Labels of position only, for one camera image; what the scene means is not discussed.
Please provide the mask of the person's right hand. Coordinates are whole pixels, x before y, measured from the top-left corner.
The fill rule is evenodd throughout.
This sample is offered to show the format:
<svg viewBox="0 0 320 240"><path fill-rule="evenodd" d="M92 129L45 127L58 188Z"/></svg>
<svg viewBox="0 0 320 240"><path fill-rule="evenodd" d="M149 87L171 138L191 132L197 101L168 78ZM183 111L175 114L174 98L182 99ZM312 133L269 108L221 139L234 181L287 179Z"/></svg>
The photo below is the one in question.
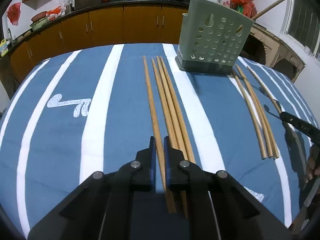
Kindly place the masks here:
<svg viewBox="0 0 320 240"><path fill-rule="evenodd" d="M319 154L319 148L313 144L310 148L310 155L306 164L306 177L311 180L314 176L319 176L319 167L316 167L315 156Z"/></svg>

